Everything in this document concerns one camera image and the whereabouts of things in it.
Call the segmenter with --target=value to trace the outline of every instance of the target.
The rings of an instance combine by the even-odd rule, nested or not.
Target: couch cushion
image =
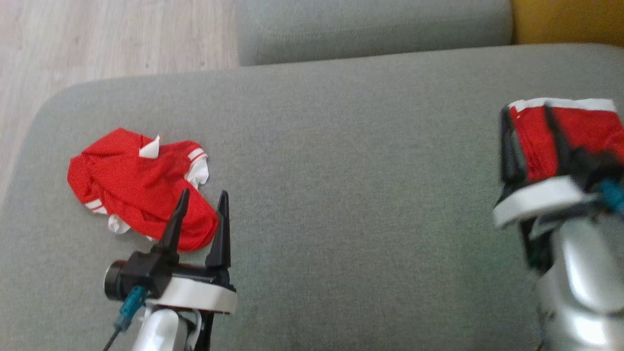
[[[509,0],[239,0],[243,65],[507,45]]]
[[[495,47],[70,88],[38,113],[1,210],[1,347],[97,349],[112,333],[104,271],[149,243],[108,232],[66,171],[121,126],[199,141],[202,193],[230,193],[240,303],[215,318],[215,350],[530,350],[521,241],[492,225],[499,111],[540,96],[622,109],[623,65],[614,47]]]

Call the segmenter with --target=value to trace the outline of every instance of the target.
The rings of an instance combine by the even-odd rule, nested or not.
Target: gray couch
[[[490,214],[498,113],[541,96],[622,108],[623,66],[615,47],[509,46],[70,88],[38,113],[0,212],[0,347],[106,343],[119,304],[104,297],[104,270],[150,245],[109,233],[66,171],[121,126],[200,142],[201,192],[212,205],[230,193],[240,301],[215,319],[214,350],[531,350],[519,235]],[[138,326],[113,349],[129,349]]]

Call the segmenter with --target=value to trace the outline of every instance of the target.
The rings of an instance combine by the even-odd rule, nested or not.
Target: blue cable
[[[598,191],[605,205],[624,220],[624,189],[620,183],[610,179],[603,180],[598,186]]]
[[[122,303],[121,308],[119,309],[119,317],[117,318],[117,321],[115,321],[115,324],[113,324],[115,327],[115,333],[104,347],[104,351],[107,351],[110,348],[119,332],[123,333],[128,330],[134,315],[141,307],[143,307],[143,305],[145,305],[146,298],[147,289],[145,287],[136,285],[132,288],[128,297],[125,298],[124,303]]]

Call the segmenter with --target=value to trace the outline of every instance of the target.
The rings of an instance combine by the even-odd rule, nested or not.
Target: red cloth
[[[119,128],[93,143],[69,164],[67,181],[74,194],[92,211],[117,214],[137,232],[159,240],[180,194],[190,189],[178,248],[191,251],[208,245],[218,217],[185,179],[197,154],[205,157],[203,150],[196,142],[182,141],[160,146],[155,159],[139,157],[139,149],[150,142]]]
[[[624,162],[624,129],[611,100],[532,99],[510,105],[522,152],[527,162],[529,182],[557,174],[557,151],[544,116],[547,102],[572,147],[589,152],[611,151]]]

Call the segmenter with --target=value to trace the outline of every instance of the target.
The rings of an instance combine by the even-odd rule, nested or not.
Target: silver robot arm
[[[523,187],[494,209],[499,227],[525,224],[540,350],[624,350],[624,279],[594,221],[603,209],[569,176]]]

